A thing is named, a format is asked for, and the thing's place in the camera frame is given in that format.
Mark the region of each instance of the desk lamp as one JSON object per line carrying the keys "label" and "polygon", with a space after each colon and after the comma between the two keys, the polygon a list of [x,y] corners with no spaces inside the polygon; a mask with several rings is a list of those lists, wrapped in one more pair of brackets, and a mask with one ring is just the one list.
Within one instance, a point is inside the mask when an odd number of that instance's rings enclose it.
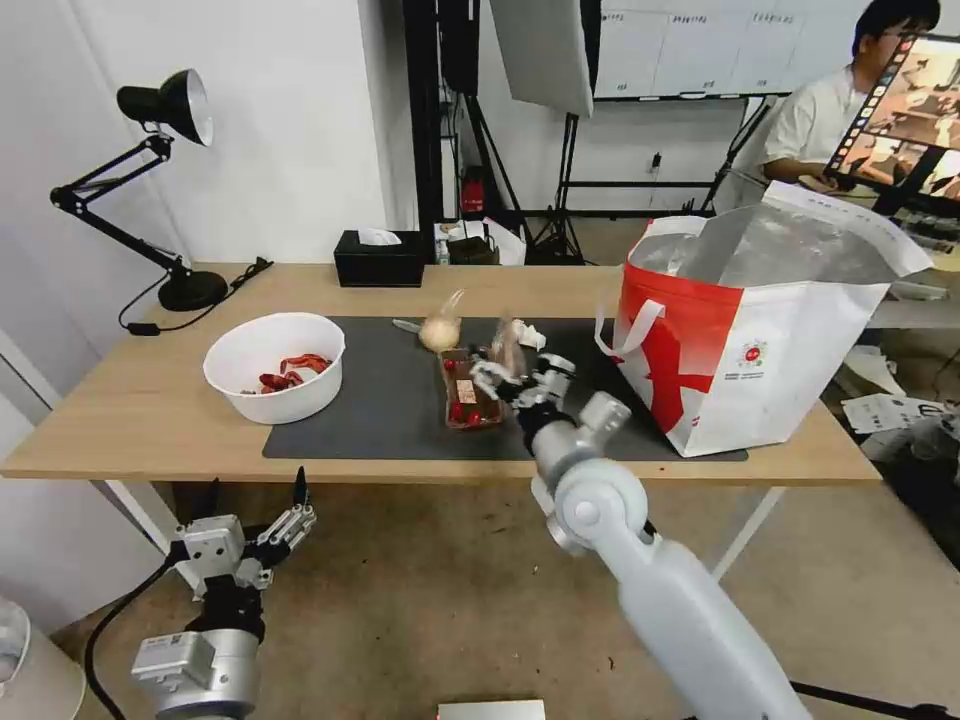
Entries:
{"label": "desk lamp", "polygon": [[[122,87],[117,91],[120,111],[140,123],[147,137],[96,170],[69,185],[54,188],[50,200],[54,206],[109,235],[135,253],[167,271],[167,281],[160,287],[160,304],[167,310],[190,311],[211,307],[227,295],[227,282],[218,274],[194,271],[184,267],[176,253],[134,237],[90,210],[98,198],[116,190],[136,177],[170,159],[173,138],[161,129],[169,125],[178,134],[198,145],[209,147],[213,142],[213,118],[207,104],[207,93],[196,70],[181,70],[171,75],[159,88]],[[126,175],[100,178],[108,170],[144,150],[154,158]]]}

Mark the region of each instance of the floor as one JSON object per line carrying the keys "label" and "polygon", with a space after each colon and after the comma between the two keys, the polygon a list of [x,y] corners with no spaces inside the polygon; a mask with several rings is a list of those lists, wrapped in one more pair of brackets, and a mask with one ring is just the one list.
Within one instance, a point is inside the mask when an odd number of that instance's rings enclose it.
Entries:
{"label": "floor", "polygon": [[[589,259],[619,262],[640,227],[610,225],[578,224]],[[916,382],[933,365],[911,365]],[[553,544],[525,483],[312,491],[317,527],[264,598],[254,718],[428,720],[439,702],[531,697],[551,720],[685,717],[606,571]],[[287,492],[227,487],[222,510],[264,522]],[[651,518],[708,557],[745,492],[655,489]],[[791,678],[960,712],[960,574],[885,488],[788,492],[724,586]],[[128,678],[140,640],[195,612],[167,576],[103,637],[100,677],[130,720],[152,717]],[[57,640],[79,656],[96,619]],[[822,719],[870,717],[808,707]],[[92,697],[79,715],[107,717]]]}

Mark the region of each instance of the lamp base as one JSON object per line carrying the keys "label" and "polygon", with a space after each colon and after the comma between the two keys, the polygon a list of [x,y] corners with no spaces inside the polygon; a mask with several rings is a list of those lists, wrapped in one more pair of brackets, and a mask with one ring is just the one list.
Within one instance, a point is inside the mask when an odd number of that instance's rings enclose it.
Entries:
{"label": "lamp base", "polygon": [[160,286],[160,305],[173,312],[203,310],[216,305],[227,294],[227,281],[216,273],[185,270]]}

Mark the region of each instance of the lamp shade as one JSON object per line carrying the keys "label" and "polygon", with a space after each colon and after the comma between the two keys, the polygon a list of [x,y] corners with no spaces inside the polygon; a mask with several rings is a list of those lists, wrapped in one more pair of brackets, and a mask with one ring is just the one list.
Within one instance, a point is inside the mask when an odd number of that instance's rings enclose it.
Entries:
{"label": "lamp shade", "polygon": [[158,89],[126,85],[117,105],[131,120],[164,123],[198,145],[213,143],[213,117],[196,70],[174,73]]}

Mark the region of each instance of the bag handle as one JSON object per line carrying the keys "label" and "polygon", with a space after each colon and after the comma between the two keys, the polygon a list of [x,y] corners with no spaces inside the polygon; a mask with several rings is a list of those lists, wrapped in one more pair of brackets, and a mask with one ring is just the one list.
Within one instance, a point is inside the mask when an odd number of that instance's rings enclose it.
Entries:
{"label": "bag handle", "polygon": [[604,355],[622,358],[643,344],[643,341],[647,339],[647,335],[650,334],[650,330],[653,328],[653,324],[657,321],[657,318],[663,317],[666,311],[666,306],[658,302],[654,302],[653,300],[645,301],[640,308],[640,312],[637,313],[637,318],[633,321],[633,326],[630,328],[630,332],[627,333],[623,345],[619,348],[611,348],[600,337],[600,331],[603,330],[603,323],[606,318],[603,316],[603,304],[598,304],[597,324],[594,327],[593,339]]}

